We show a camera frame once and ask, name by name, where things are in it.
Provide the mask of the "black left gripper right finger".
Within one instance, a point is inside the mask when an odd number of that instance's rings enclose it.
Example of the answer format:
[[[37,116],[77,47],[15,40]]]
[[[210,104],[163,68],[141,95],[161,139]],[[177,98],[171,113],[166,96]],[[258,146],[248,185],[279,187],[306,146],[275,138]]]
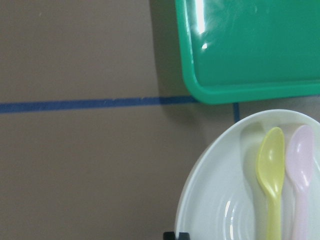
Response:
[[[190,234],[188,232],[180,232],[178,240],[190,240]]]

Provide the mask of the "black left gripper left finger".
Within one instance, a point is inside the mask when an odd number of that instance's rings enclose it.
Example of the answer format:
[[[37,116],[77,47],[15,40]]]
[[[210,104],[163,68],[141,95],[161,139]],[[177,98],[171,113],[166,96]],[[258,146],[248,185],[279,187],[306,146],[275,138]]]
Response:
[[[163,233],[163,240],[176,240],[174,231],[167,231]]]

